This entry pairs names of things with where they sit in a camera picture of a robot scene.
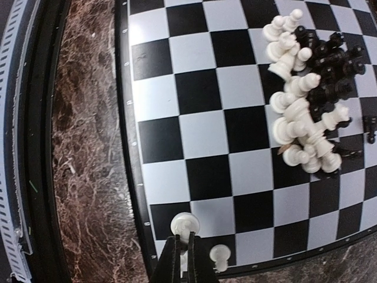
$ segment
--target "chessboard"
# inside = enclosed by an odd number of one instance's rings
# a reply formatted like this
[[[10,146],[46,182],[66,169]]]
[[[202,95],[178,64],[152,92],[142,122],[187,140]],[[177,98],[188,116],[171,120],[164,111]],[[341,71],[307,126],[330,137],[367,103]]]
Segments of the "chessboard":
[[[261,272],[354,242],[377,230],[377,144],[363,116],[377,115],[377,29],[364,0],[120,1],[120,73],[134,207],[151,267],[170,222],[191,212],[206,248],[227,245],[226,277]],[[350,82],[351,124],[329,139],[361,150],[339,173],[286,165],[269,100],[262,29],[301,9],[300,25],[344,49],[364,47],[364,75]]]

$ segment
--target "white pawn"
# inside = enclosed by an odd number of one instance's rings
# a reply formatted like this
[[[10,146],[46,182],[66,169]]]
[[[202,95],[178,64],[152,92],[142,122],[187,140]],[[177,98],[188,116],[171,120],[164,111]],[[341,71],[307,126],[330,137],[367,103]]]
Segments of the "white pawn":
[[[173,218],[170,223],[170,229],[174,235],[180,235],[182,243],[188,244],[190,232],[198,234],[200,223],[195,215],[188,212],[182,212]]]
[[[270,98],[270,105],[273,111],[279,114],[283,114],[284,111],[297,100],[297,97],[293,93],[284,93],[278,91],[274,93]]]
[[[309,47],[302,48],[298,54],[295,61],[295,66],[293,70],[296,72],[301,72],[306,68],[306,61],[311,58],[313,55],[313,51]]]
[[[306,97],[310,90],[319,86],[319,83],[320,75],[310,73],[304,77],[292,80],[289,86],[289,91],[299,98]]]
[[[323,113],[321,121],[316,123],[318,129],[334,131],[336,125],[343,121],[349,121],[349,108],[341,103],[335,105],[330,113]]]
[[[263,36],[268,41],[278,41],[280,34],[283,32],[283,24],[285,20],[282,16],[273,18],[271,24],[265,25],[263,28]]]
[[[300,25],[299,21],[302,19],[303,12],[300,9],[294,9],[289,16],[285,16],[285,23],[283,29],[287,32],[294,32]]]
[[[217,245],[211,248],[210,258],[214,261],[217,272],[224,272],[228,269],[230,255],[230,249],[226,245]]]
[[[316,173],[321,167],[321,163],[316,155],[316,149],[312,144],[304,145],[304,151],[309,155],[309,162],[302,164],[302,169],[309,174]]]
[[[291,145],[284,153],[283,160],[288,166],[297,166],[309,162],[309,155],[296,144]]]
[[[296,55],[299,50],[300,44],[296,42],[295,46],[293,46],[288,52],[281,56],[281,58],[276,63],[270,64],[269,71],[278,75],[283,80],[289,81],[292,77],[290,72],[292,72],[296,60]]]
[[[285,117],[278,118],[272,128],[273,137],[280,144],[290,144],[295,138],[307,135],[305,123],[293,121],[288,123]]]
[[[267,45],[266,54],[271,61],[277,62],[295,44],[296,36],[289,32],[283,32],[279,36],[279,41],[274,41]]]

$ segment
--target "brown marble table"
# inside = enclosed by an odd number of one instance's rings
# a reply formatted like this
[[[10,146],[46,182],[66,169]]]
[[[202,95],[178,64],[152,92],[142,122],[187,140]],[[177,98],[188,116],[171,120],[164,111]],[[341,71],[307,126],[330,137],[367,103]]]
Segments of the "brown marble table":
[[[121,149],[114,56],[114,1],[72,0],[52,140],[59,225],[73,282],[147,282]],[[377,282],[377,235],[223,282]]]

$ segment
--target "pile of chess pieces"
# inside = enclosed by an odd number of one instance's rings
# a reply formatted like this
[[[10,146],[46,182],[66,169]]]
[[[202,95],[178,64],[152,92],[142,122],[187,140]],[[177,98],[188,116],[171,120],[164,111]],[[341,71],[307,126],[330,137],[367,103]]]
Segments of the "pile of chess pieces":
[[[348,107],[339,100],[347,100],[353,90],[349,80],[365,73],[360,62],[364,49],[342,49],[345,40],[340,32],[328,41],[320,40],[299,24],[302,16],[295,9],[289,16],[276,16],[263,28],[270,42],[266,55],[273,62],[269,71],[285,81],[284,90],[270,98],[272,109],[283,115],[275,121],[273,135],[289,166],[301,164],[308,173],[337,174],[342,158],[357,158],[362,153],[344,149],[326,135],[352,122]],[[364,117],[364,125],[368,142],[374,143],[376,117]]]

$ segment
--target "black chess piece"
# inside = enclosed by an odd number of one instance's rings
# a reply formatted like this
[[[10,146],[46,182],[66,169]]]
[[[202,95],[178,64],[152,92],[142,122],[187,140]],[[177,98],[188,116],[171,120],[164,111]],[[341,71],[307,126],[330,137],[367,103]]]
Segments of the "black chess piece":
[[[377,124],[377,116],[364,116],[364,131],[368,133],[368,143],[374,144],[376,142],[376,124]]]

